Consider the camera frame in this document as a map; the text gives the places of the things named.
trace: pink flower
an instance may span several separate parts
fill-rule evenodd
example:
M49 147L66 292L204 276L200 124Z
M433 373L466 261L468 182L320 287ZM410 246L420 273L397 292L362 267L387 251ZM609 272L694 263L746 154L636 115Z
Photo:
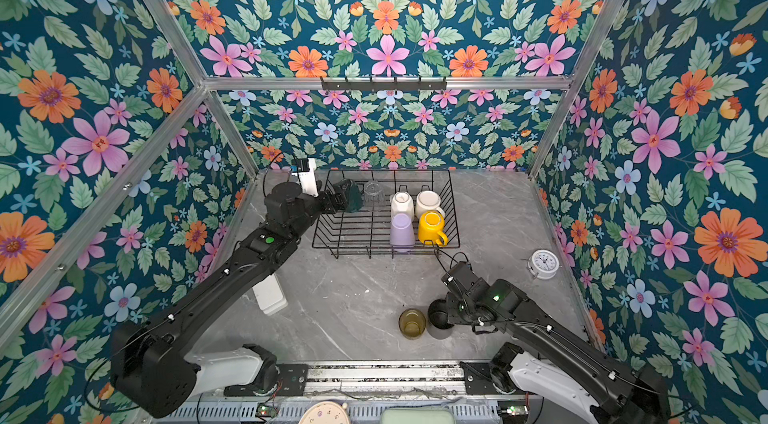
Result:
M590 179L594 179L594 176L598 173L599 160L594 160L592 156L589 157L587 162L584 163L584 175Z
M190 166L190 163L184 162L184 158L171 159L170 162L173 165L173 167L170 170L170 173L176 176L176 179L182 180L190 174L190 172L188 171L188 167Z
M277 115L280 117L281 121L285 121L288 124L293 122L293 119L296 119L296 115L293 113L292 108L285 109L285 107L280 106L277 109Z
M709 180L712 178L713 170L718 174L725 172L725 166L721 162L727 155L728 153L724 150L715 153L715 144L710 144L706 148L706 154L704 152L696 152L696 160L700 162L694 166L694 170L696 172L704 172L704 176Z
M340 51L352 52L352 46L357 45L357 41L352 39L351 32L345 34L344 31L339 31L339 35L336 36L336 44L339 45Z
M558 75L565 72L565 65L560 62L563 59L570 58L576 52L575 48L565 48L565 34L561 34L552 41L552 47L547 46L540 42L536 45L535 52L540 58L531 59L531 61L525 65L525 68L529 71L538 69L536 75L541 77L552 74Z
M514 56L515 61L522 60L523 62L528 62L528 58L532 58L535 54L534 46L528 44L527 42L523 42L523 45L519 48L516 48L514 53L517 54Z
M504 118L503 106L499 104L495 108L488 107L488 113L485 115L485 117L490 119L491 122L502 120Z
M629 112L629 117L634 119L632 124L638 125L639 122L642 122L645 124L646 116L650 112L650 106L648 105L648 100L643 99L640 102L635 101L634 102L634 111Z
M208 108L205 107L205 104L200 104L200 106L194 110L194 114L192 116L192 124L194 124L196 128L198 128L200 124L205 124L208 122L208 119L205 117L206 112L208 112Z
M624 223L624 228L619 235L624 239L621 244L623 247L629 247L632 252L638 250L638 246L643 243L643 240L638 236L640 233L640 226L631 226L628 222Z
M185 128L179 129L178 134L174 136L173 139L170 140L170 148L176 149L176 146L181 146L182 148L187 146L187 141L184 140L184 137L189 134L189 131Z
M422 106L421 109L414 112L413 115L416 116L416 122L419 122L421 124L426 124L427 122L433 121L435 119L435 116L432 115L432 110L425 108Z
M574 260L574 257L571 256L571 254L574 253L574 249L576 249L576 244L574 244L573 241L568 241L568 238L565 236L565 232L562 232L562 226L561 232L557 232L557 230L555 230L555 233L560 239L560 248L563 250L563 254L565 254L565 259L568 261L568 265L571 267L576 267L576 261Z
M704 309L706 322L712 326L717 324L717 313L725 317L736 315L730 304L720 300L721 297L728 294L728 284L715 283L710 287L710 278L701 270L696 274L696 282L699 284L698 286L691 281L683 283L686 291L696 296L688 301L689 310L698 313Z
M389 34L382 37L381 45L381 51L376 48L370 48L366 51L368 57L374 61L379 61L373 65L371 74L379 75L383 74L384 71L386 71L387 77L392 76L393 72L400 75L405 74L406 66L400 61L407 58L411 52L406 48L395 49L395 39Z
M67 156L67 153L61 148L56 150L55 156L48 154L43 156L43 160L50 164L45 173L49 176L58 174L58 178L63 182L69 180L70 174L80 174L80 169L75 166L78 162L78 156Z
M658 229L650 230L650 236L653 237L656 242L660 243L656 244L650 252L654 256L661 256L663 254L664 263L667 265L667 269L672 269L674 267L675 257L677 257L680 262L688 262L690 260L688 253L680 247L688 242L688 233L680 231L673 234L672 223L669 221L664 223L662 229L664 230L663 234Z
M694 329L693 335L686 330L683 331L683 337L688 341L683 344L683 350L694 355L694 362L698 367L705 362L710 366L715 365L715 359L710 355L710 352L715 350L715 344L708 340L702 341L703 337L698 327Z
M589 288L589 286L592 284L592 276L589 275L588 270L582 270L581 277L579 277L578 279L584 285L585 289Z
M429 31L429 34L422 32L422 40L418 45L424 46L424 52L427 52L429 49L437 49L439 42L440 38L435 35L435 31Z
M251 71L254 67L247 62L238 59L240 57L240 46L230 44L224 50L224 44L213 35L208 38L208 44L213 49L203 48L200 54L209 61L216 61L214 64L214 73L216 75L225 75L229 73L234 78L243 77L240 71Z
M661 168L660 152L668 158L673 158L680 153L680 146L677 145L676 141L665 139L675 132L678 122L680 122L680 118L673 116L665 119L659 127L659 113L651 110L646 122L648 130L635 129L632 131L632 139L638 144L642 144L634 152L632 161L639 163L648 158L648 169L656 174Z
M240 44L240 57L247 58L248 62L251 64L254 64L255 62L261 62L261 49L255 48L253 44L250 42L248 45L242 45Z
M323 104L333 104L333 107L336 109L341 109L342 102L350 101L350 96L344 95L344 91L320 91L320 95L325 96L322 100Z
M288 102L296 102L300 108L304 107L305 102L312 102L309 89L305 91L294 90L286 91L288 93Z
M40 362L40 367L35 375L40 377L48 370L51 370L53 376L61 374L64 363L74 360L78 356L77 351L70 350L77 342L77 337L70 337L67 342L64 342L64 337L57 334L51 341L51 349L41 349L34 354Z
M51 319L63 319L67 316L67 307L64 304L59 304L63 300L67 300L72 297L74 293L74 287L63 287L43 301L37 312L34 313L29 321L29 332L36 334L43 328L45 322L48 321L48 315Z
M477 102L477 105L483 105L486 101L493 101L493 90L491 89L473 89L470 91L472 94L469 96L469 100Z
M587 98L576 98L576 102L571 104L569 111L571 112L571 124L576 124L576 127L581 125L581 119L587 117L587 112L584 108L587 107Z
M597 121L594 118L589 119L589 128L584 130L584 135L587 137L587 147L594 146L595 149L600 146L600 140L605 137L605 130L603 127L603 119L598 118Z
M117 102L114 99L109 100L109 107L104 108L104 112L112 116L110 122L112 124L120 123L121 126L128 124L126 119L132 118L134 115L125 110L125 102Z
M367 115L368 113L360 109L360 104L358 104L354 111L350 111L350 121L355 122L355 124L368 122Z
M128 142L130 134L124 129L109 131L109 116L106 112L97 112L93 129L84 119L74 118L74 128L85 138L69 138L62 144L62 149L75 155L88 153L83 160L86 176L97 174L101 170L101 161L112 172L118 172L128 162L128 154L118 148Z
M125 227L120 229L120 235L123 237L118 239L116 244L122 246L123 252L127 254L130 252L131 247L134 249L139 248L139 239L144 236L144 233L137 230L136 226L130 226L130 229L126 229Z
M461 93L459 89L446 89L445 91L432 96L432 102L439 102L441 108L446 108L448 104L456 104L456 96Z
M96 233L91 243L88 245L88 248L83 251L82 254L80 254L80 257L78 257L78 267L81 269L85 269L88 267L88 264L91 262L91 257L95 257L96 259L101 259L101 257L104 257L104 248L102 246L97 246L97 244L101 244L104 242L104 239L107 238L107 233L100 230Z
M217 231L216 234L214 234L213 241L205 243L205 252L208 254L200 259L200 265L197 267L197 272L194 274L196 277L195 281L197 283L202 282L206 277L210 275L211 265L214 263L214 259L216 259L216 253L219 251L221 237L222 234Z

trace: metal beam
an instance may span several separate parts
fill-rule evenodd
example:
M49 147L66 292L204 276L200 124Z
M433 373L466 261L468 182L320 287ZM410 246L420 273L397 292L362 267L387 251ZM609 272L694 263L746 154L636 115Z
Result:
M397 85L403 84L411 89L419 83L419 78L259 78L245 76L242 78L208 78L206 87L211 91L235 91L238 89L248 91L273 91L275 89L309 89L321 91L323 89L362 90L380 88L381 84L391 84L390 89L397 90ZM571 86L571 79L565 76L550 76L539 78L536 76L521 76L507 78L422 78L419 88L447 89L548 89L550 91L566 90Z
M170 13L168 0L142 0L142 2L149 9L150 14L158 24L160 32L163 33L165 40L168 41L170 47L174 50L176 57L178 57L181 66L184 67L192 83L194 85L202 84L206 78L206 71L203 65L200 64L197 53L184 35L184 31L181 30L176 17Z
M120 207L129 189L141 181L144 172L168 147L172 137L192 118L205 94L202 86L197 86L182 99L179 106L152 133L141 150L114 176L104 192L80 215L0 307L0 352L14 340L40 307L40 303L56 290L59 281L88 248L96 232L106 225Z
M587 42L581 49L581 54L578 56L576 65L574 66L574 73L572 74L573 85L565 93L565 96L560 100L558 107L554 110L552 118L549 120L547 130L542 136L541 142L539 142L538 150L536 151L536 159L533 161L530 169L530 175L535 179L539 169L542 168L544 160L549 154L552 145L557 139L558 132L563 126L565 119L568 117L568 110L571 108L572 103L576 102L578 94L581 92L584 81L587 79L590 69L594 65L594 60L598 56L600 47L603 45L611 26L616 20L616 16L619 14L619 10L624 5L625 0L605 0L603 8L600 11L600 15L595 19L592 31L589 33Z
M216 123L221 129L221 133L230 143L230 147L232 148L232 151L235 152L237 160L240 161L240 165L245 169L248 179L255 179L259 174L259 170L256 167L256 163L251 157L250 152L248 152L248 147L245 145L242 134L240 134L240 131L235 127L235 122L232 120L232 117L226 112L221 97L217 92L210 91L206 96L205 103L210 112L214 115L214 119L216 119Z

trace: purple cup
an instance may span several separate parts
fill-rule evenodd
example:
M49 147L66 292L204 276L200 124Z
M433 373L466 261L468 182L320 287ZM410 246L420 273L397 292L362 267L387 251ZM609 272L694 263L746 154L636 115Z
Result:
M416 236L413 232L413 221L405 213L395 214L389 227L389 243L397 252L408 252L413 248Z

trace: dish rack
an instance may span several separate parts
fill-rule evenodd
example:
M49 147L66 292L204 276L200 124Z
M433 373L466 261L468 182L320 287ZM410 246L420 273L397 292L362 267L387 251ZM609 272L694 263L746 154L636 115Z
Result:
M446 212L446 226L443 232L448 236L448 245L442 249L456 249L461 246L456 217L456 200L453 197L450 170L341 170L332 169L326 178L326 188L342 179L351 179L357 184L361 195L363 186L371 180L380 183L383 199L378 202L363 201L363 207L354 213L337 212L323 214L317 221L312 247L328 249L335 258L348 254L434 254L434 247L416 244L408 252L395 251L389 244L389 226L392 222L390 197L395 192L407 192L416 202L416 196L423 190L433 190L440 196L440 208ZM413 222L418 231L418 222Z

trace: yellow mug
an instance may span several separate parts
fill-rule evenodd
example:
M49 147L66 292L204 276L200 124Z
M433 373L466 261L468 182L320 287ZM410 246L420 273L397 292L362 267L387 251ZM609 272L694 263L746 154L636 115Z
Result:
M428 210L418 220L418 240L427 246L448 245L448 236L442 231L446 226L446 220L436 210Z

